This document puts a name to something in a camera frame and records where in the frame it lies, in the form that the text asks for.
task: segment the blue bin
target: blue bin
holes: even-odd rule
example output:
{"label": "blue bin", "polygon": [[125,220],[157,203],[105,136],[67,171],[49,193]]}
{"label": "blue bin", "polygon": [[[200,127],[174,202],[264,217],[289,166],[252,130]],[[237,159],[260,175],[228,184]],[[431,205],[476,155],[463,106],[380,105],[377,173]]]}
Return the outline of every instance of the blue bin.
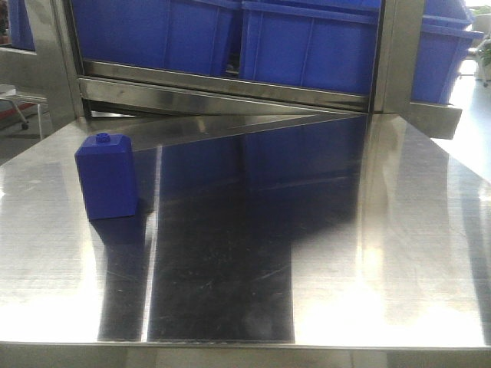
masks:
{"label": "blue bin", "polygon": [[90,220],[135,214],[137,177],[129,137],[89,136],[75,153],[75,162]]}
{"label": "blue bin", "polygon": [[482,37],[480,32],[423,25],[412,100],[448,104],[460,63],[472,41]]}
{"label": "blue bin", "polygon": [[242,26],[243,26],[242,10],[235,16],[232,21],[232,44],[230,52],[232,54],[240,54],[242,44]]}
{"label": "blue bin", "polygon": [[308,8],[325,10],[327,12],[343,12],[356,15],[378,16],[380,3],[372,6],[364,1],[343,2],[342,0],[256,0],[268,4],[295,6],[297,8]]}
{"label": "blue bin", "polygon": [[229,0],[73,0],[84,58],[205,75],[226,69]]}
{"label": "blue bin", "polygon": [[239,75],[278,84],[368,94],[377,17],[243,2]]}
{"label": "blue bin", "polygon": [[427,0],[423,23],[465,29],[474,21],[473,13],[463,0]]}
{"label": "blue bin", "polygon": [[[341,6],[380,8],[381,0],[296,0],[304,6]],[[474,21],[474,16],[466,7],[464,0],[427,0],[424,8],[423,23],[465,29]]]}
{"label": "blue bin", "polygon": [[33,51],[34,40],[24,0],[8,0],[8,24],[12,46]]}

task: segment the metal sheet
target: metal sheet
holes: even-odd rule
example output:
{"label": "metal sheet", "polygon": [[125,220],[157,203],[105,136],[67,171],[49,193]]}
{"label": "metal sheet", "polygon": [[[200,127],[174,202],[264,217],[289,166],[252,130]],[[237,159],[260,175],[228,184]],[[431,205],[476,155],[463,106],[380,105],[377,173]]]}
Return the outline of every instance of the metal sheet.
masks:
{"label": "metal sheet", "polygon": [[411,102],[404,117],[431,138],[451,140],[461,115],[456,107]]}
{"label": "metal sheet", "polygon": [[206,92],[100,78],[82,77],[79,79],[79,84],[82,97],[88,100],[126,105],[135,110],[142,107],[162,113],[181,112],[197,115],[350,113],[335,109],[273,103],[245,97],[227,97]]}
{"label": "metal sheet", "polygon": [[246,80],[205,77],[99,61],[85,61],[84,66],[87,75],[93,77],[204,90],[219,94],[228,94],[229,96],[254,97],[264,100],[331,107],[359,112],[366,112],[368,110],[368,97],[356,94],[309,90],[300,87],[279,86]]}
{"label": "metal sheet", "polygon": [[[0,167],[0,363],[46,366],[6,342],[111,342],[79,347],[127,366],[149,343],[147,366],[488,361],[489,183],[395,116],[303,117],[211,140],[215,117],[200,119],[190,143],[135,152],[130,218],[85,217],[83,123]],[[155,123],[130,135],[142,142]],[[163,123],[167,143],[188,123]],[[330,348],[288,352],[302,347]]]}

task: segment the stainless steel table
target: stainless steel table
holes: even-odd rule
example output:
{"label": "stainless steel table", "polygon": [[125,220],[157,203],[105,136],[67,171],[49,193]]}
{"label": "stainless steel table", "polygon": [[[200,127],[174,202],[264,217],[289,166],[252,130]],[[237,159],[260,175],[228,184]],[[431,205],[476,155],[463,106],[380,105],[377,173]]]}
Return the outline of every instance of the stainless steel table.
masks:
{"label": "stainless steel table", "polygon": [[[491,366],[491,186],[401,118],[88,126],[0,166],[0,366]],[[102,130],[140,204],[89,222]]]}

